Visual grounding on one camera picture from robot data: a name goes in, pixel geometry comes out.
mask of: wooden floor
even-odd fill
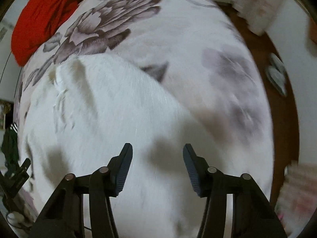
[[[289,78],[287,77],[286,98],[279,95],[267,80],[265,68],[269,65],[269,54],[278,53],[267,34],[259,37],[248,30],[244,19],[237,16],[231,6],[221,6],[244,38],[262,77],[267,98],[271,107],[275,147],[274,175],[270,204],[275,206],[279,190],[284,181],[284,168],[298,160],[299,128],[295,99]]]

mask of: bed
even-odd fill
[[[84,0],[24,67],[15,121],[37,212],[65,174],[90,174],[132,144],[125,189],[111,200],[120,237],[196,237],[204,200],[182,162],[186,143],[226,174],[250,173],[270,196],[263,83],[211,0]]]

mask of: red clothing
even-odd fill
[[[31,55],[74,13],[82,0],[30,0],[13,30],[11,50],[24,66]]]

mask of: silver screw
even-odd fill
[[[106,173],[106,172],[109,171],[109,168],[106,167],[106,166],[103,166],[103,167],[100,167],[99,171],[100,171],[102,174],[104,174],[104,173]]]
[[[208,172],[214,174],[217,171],[215,167],[208,167]]]
[[[67,180],[67,181],[70,181],[71,179],[73,179],[74,178],[74,175],[73,174],[67,174],[66,176],[65,176],[65,179]]]
[[[245,180],[250,180],[250,179],[251,179],[251,175],[249,175],[249,174],[243,174],[243,175],[242,175],[242,178],[245,179]]]

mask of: wrinkled fabric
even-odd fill
[[[11,50],[24,66],[31,55],[52,37],[82,0],[30,0],[13,30]]]

